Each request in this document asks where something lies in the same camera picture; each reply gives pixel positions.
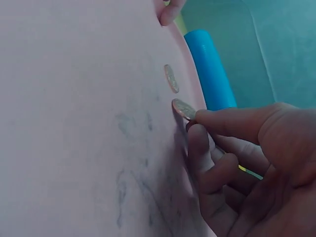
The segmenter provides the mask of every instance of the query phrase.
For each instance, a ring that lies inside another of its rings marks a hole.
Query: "green surface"
[[[188,0],[182,15],[210,32],[239,107],[316,106],[316,1]]]

